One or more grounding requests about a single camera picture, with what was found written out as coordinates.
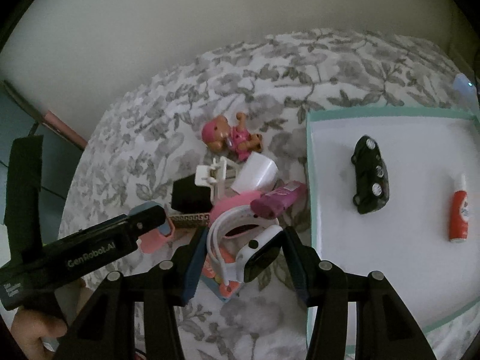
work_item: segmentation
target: human hand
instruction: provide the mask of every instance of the human hand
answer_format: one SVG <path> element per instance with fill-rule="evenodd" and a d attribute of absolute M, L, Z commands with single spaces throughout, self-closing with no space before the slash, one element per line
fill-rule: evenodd
<path fill-rule="evenodd" d="M 43 346 L 41 338 L 62 337 L 67 333 L 67 325 L 40 311 L 20 308 L 10 332 L 28 360 L 51 360 L 54 353 Z"/>

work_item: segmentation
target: car wheel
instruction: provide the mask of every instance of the car wheel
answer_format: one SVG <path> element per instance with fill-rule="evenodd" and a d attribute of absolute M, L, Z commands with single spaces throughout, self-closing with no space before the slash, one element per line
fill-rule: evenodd
<path fill-rule="evenodd" d="M 372 138 L 367 139 L 366 145 L 370 150 L 373 150 L 376 147 L 375 141 Z"/>
<path fill-rule="evenodd" d="M 377 176 L 380 178 L 382 178 L 385 175 L 383 168 L 379 165 L 376 167 L 376 171 L 377 171 Z"/>
<path fill-rule="evenodd" d="M 380 186 L 379 183 L 373 184 L 371 186 L 371 191 L 376 197 L 379 197 L 383 192 L 382 187 Z"/>

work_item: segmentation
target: white paper cup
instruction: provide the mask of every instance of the white paper cup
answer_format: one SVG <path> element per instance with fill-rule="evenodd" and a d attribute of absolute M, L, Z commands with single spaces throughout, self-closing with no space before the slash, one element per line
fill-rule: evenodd
<path fill-rule="evenodd" d="M 277 172 L 278 168 L 273 160 L 253 151 L 231 188 L 237 193 L 246 191 L 269 192 L 275 184 Z"/>

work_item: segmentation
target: purple tube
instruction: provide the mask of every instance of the purple tube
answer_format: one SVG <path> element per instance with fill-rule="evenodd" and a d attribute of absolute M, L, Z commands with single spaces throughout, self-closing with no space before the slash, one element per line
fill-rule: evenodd
<path fill-rule="evenodd" d="M 250 203 L 251 210 L 265 219 L 278 218 L 282 212 L 307 191 L 307 186 L 299 181 L 290 181 L 283 187 L 265 193 Z"/>

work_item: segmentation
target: bed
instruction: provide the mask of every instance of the bed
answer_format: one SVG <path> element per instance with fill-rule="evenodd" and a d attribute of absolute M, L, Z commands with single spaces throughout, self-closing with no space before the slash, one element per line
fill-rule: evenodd
<path fill-rule="evenodd" d="M 172 182 L 212 162 L 201 128 L 224 114 L 249 116 L 263 134 L 264 152 L 284 181 L 305 181 L 307 113 L 363 107 L 462 109 L 453 80 L 459 71 L 428 40 L 329 28 L 268 36 L 198 56 L 155 75 L 111 105 L 77 168 L 59 236 L 92 226 L 147 200 L 169 206 Z M 301 202 L 281 219 L 310 244 L 310 206 Z M 86 276 L 95 289 L 108 272 L 147 271 L 186 244 L 191 233 L 153 254 L 137 251 Z M 480 326 L 479 306 L 467 305 L 427 338 L 436 356 L 459 359 Z M 142 305 L 136 305 L 135 343 L 145 350 Z M 201 360 L 285 359 L 306 354 L 306 309 L 298 302 L 280 256 L 238 296 L 222 303 L 203 283 L 176 310 L 185 356 Z"/>

